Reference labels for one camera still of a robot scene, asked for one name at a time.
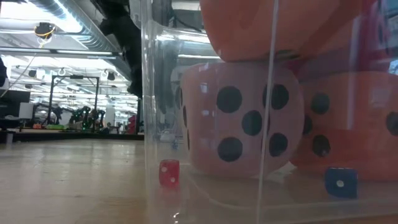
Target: fluorescent light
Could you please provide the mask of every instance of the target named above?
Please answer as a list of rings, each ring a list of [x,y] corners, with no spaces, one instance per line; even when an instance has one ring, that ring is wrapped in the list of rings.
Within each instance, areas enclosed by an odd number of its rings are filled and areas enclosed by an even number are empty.
[[[70,88],[70,89],[76,90],[76,91],[80,90],[80,88],[78,86],[75,86],[75,85],[67,85],[67,88]]]
[[[200,59],[220,59],[219,56],[202,56],[202,55],[178,55],[179,58],[200,58]]]
[[[57,50],[60,54],[78,54],[78,55],[104,55],[112,56],[112,52],[95,52],[89,50]]]
[[[13,47],[0,47],[2,52],[20,52],[20,53],[51,53],[47,49],[28,49],[28,48],[13,48]]]

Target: black dot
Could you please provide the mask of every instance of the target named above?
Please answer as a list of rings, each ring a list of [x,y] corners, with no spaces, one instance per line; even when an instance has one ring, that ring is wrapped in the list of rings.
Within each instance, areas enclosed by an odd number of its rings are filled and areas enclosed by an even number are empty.
[[[188,142],[188,150],[190,150],[189,130],[187,131],[187,142]]]
[[[182,106],[182,89],[180,88],[180,104],[181,104],[181,106]]]
[[[225,162],[239,159],[243,152],[242,142],[234,137],[224,138],[218,145],[218,156]]]
[[[274,133],[269,139],[269,154],[272,157],[282,155],[287,149],[288,140],[281,133]]]
[[[242,119],[242,128],[243,131],[250,136],[255,136],[260,133],[262,128],[262,117],[260,112],[255,110],[247,112]]]
[[[381,25],[379,24],[379,27],[378,27],[378,30],[379,30],[379,42],[380,42],[380,44],[383,44],[383,29],[381,28]]]
[[[312,131],[312,119],[306,114],[304,117],[303,135],[309,134]]]
[[[181,88],[178,87],[174,94],[175,105],[177,106],[178,109],[181,108],[181,94],[180,93],[181,93]]]
[[[317,93],[311,101],[311,110],[316,114],[325,114],[329,110],[330,99],[324,93]]]
[[[289,101],[289,92],[286,87],[280,84],[274,85],[272,89],[271,105],[274,110],[282,109]]]
[[[386,126],[393,136],[398,136],[398,113],[390,112],[387,115]]]
[[[233,86],[222,88],[217,95],[217,107],[224,113],[234,113],[241,107],[241,92]]]
[[[182,108],[182,115],[184,117],[184,125],[187,127],[187,110],[185,109],[185,106]]]
[[[262,91],[262,105],[264,106],[264,108],[266,107],[266,103],[267,103],[267,86],[264,87],[264,91]]]
[[[330,152],[330,143],[324,135],[315,136],[312,141],[312,151],[319,157],[326,157]]]

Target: wooden surface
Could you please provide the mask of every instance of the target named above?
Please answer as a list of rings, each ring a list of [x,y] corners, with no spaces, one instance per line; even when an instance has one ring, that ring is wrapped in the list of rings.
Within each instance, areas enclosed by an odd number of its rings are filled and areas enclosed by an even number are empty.
[[[144,165],[143,141],[0,145],[0,223],[148,223]],[[398,216],[316,223],[395,224]]]

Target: clear plastic container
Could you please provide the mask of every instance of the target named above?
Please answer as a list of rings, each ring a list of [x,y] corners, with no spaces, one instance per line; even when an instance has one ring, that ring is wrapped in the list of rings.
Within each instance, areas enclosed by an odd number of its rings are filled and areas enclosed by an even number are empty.
[[[398,213],[389,1],[199,3],[202,33],[142,0],[150,222]]]

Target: dice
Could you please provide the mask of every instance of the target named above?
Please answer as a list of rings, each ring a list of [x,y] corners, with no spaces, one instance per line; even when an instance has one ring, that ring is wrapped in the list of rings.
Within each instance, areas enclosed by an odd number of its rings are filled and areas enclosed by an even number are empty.
[[[314,35],[312,44],[300,51],[305,57],[287,62],[300,82],[348,71],[388,71],[392,54],[386,1],[360,0],[356,8],[361,16],[334,25],[327,39]]]
[[[326,191],[335,197],[358,197],[358,173],[354,169],[331,167],[325,172]]]
[[[279,1],[275,52],[306,57],[347,46],[354,19],[375,2]],[[200,0],[200,6],[209,40],[224,61],[268,57],[274,0]]]
[[[159,183],[163,187],[178,187],[180,180],[180,162],[175,159],[165,159],[159,165]]]
[[[193,167],[227,177],[258,175],[264,131],[266,171],[290,159],[304,124],[302,92],[291,71],[275,67],[265,118],[267,73],[266,63],[242,62],[195,65],[183,74],[180,117]]]
[[[362,180],[398,180],[398,77],[383,72],[335,74],[302,84],[303,138],[291,162],[324,174],[358,171]]]

